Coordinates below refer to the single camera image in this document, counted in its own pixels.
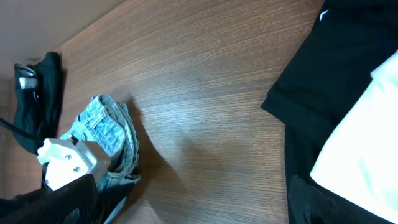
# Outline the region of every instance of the folded black cloth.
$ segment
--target folded black cloth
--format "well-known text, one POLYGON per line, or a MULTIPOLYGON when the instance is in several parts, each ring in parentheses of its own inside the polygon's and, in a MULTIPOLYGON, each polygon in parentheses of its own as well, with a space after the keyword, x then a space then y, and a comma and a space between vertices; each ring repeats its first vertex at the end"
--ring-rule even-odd
MULTIPOLYGON (((288 192, 294 175, 316 185, 310 171, 325 141, 369 85, 371 71, 398 49, 398 1, 329 0, 320 13, 326 10, 261 105, 286 124, 288 192)), ((295 223, 291 202, 289 220, 295 223)))
MULTIPOLYGON (((17 110, 14 126, 38 138, 54 138, 61 112, 63 73, 61 57, 48 52, 35 64, 14 65, 17 110)), ((42 145, 14 133, 26 151, 37 154, 42 145)))

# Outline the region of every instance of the brown wooden surface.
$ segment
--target brown wooden surface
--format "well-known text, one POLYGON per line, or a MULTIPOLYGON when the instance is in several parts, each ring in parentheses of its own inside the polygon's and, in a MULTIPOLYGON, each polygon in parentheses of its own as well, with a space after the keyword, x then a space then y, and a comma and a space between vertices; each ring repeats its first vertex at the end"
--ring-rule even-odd
POLYGON ((116 223, 288 222, 284 125, 260 105, 321 4, 130 0, 58 49, 59 133, 99 93, 138 133, 142 182, 116 223))

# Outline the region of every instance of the clothing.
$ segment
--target clothing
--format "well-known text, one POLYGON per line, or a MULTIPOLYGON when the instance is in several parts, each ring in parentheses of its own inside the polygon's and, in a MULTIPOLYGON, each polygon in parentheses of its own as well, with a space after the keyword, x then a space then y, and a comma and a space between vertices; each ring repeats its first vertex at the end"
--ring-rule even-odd
MULTIPOLYGON (((14 126, 38 138, 54 138, 62 105, 61 57, 56 52, 48 52, 43 61, 28 66, 15 64, 14 70, 17 98, 14 126)), ((14 137, 32 154, 37 154, 42 146, 16 133, 14 137)))
POLYGON ((108 171, 97 183, 99 192, 141 179, 132 175, 138 166, 139 144, 126 104, 117 103, 108 95, 93 96, 60 139, 69 139, 70 134, 82 141, 97 142, 112 159, 108 171))
MULTIPOLYGON (((286 124, 288 192, 294 175, 316 185, 310 171, 322 146, 369 85, 371 71, 398 49, 397 1, 329 0, 320 12, 326 10, 261 105, 286 124)), ((296 223, 290 204, 289 222, 296 223)))
POLYGON ((398 223, 398 52, 371 75, 373 81, 323 146, 311 177, 398 223))

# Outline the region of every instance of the black cable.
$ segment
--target black cable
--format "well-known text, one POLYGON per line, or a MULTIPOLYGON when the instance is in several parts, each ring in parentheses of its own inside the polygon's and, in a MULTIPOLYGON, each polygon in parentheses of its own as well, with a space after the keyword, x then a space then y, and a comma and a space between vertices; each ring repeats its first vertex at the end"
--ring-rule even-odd
POLYGON ((43 144, 43 142, 44 142, 44 139, 38 138, 31 133, 21 130, 21 129, 15 127, 13 124, 8 123, 6 120, 4 120, 2 118, 0 118, 0 125, 6 129, 12 131, 13 133, 17 133, 21 136, 24 136, 25 138, 33 140, 38 144, 43 144))

